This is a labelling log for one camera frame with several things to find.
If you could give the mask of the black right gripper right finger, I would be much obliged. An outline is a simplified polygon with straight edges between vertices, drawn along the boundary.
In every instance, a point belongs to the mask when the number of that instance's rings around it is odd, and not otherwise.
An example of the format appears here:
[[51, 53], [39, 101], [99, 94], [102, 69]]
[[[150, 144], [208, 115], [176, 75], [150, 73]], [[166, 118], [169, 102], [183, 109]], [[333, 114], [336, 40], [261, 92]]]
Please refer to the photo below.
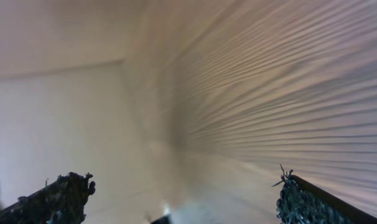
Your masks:
[[293, 174], [282, 170], [276, 202], [282, 224], [377, 224], [377, 218]]

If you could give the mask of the Samsung Galaxy smartphone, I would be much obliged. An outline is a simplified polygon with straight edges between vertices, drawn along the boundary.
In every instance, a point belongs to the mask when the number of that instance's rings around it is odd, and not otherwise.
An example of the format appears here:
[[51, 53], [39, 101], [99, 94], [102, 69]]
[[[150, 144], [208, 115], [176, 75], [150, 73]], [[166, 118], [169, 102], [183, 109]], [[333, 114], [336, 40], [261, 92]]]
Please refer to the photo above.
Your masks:
[[209, 221], [196, 209], [180, 207], [169, 210], [163, 216], [152, 220], [150, 224], [209, 224]]

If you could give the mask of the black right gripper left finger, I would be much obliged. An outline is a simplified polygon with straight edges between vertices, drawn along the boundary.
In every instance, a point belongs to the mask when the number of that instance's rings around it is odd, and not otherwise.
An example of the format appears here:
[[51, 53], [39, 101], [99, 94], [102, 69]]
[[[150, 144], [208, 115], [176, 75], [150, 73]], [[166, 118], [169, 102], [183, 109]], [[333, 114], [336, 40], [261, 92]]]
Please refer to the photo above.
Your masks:
[[52, 184], [0, 209], [0, 224], [81, 224], [88, 198], [96, 191], [92, 177], [90, 173], [82, 176], [74, 172], [58, 176]]

